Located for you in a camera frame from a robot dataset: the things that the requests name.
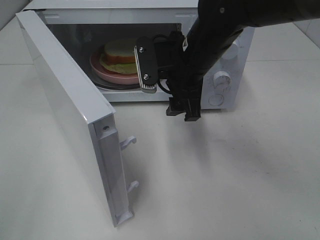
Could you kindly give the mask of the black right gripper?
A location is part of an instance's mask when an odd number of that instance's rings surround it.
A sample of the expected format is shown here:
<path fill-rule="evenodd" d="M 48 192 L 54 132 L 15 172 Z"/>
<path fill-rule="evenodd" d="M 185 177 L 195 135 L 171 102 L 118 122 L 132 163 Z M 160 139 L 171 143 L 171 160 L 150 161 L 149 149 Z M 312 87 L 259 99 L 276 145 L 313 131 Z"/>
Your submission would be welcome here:
<path fill-rule="evenodd" d="M 195 122 L 201 117 L 202 82 L 191 79 L 194 68 L 183 59 L 184 40 L 180 31 L 156 36 L 157 68 L 159 78 L 166 80 L 167 85 L 160 85 L 161 89 L 172 95 L 166 115 L 185 114 L 185 122 Z"/>

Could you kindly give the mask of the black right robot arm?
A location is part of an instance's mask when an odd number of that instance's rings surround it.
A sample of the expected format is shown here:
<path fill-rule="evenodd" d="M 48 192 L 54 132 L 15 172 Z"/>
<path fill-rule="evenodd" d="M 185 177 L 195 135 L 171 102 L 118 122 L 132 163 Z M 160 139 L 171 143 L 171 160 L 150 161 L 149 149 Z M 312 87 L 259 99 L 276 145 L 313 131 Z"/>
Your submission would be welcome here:
<path fill-rule="evenodd" d="M 320 16 L 318 0 L 200 0 L 186 36 L 171 32 L 154 44 L 158 69 L 170 94 L 167 116 L 201 117 L 203 77 L 246 27 L 264 27 Z"/>

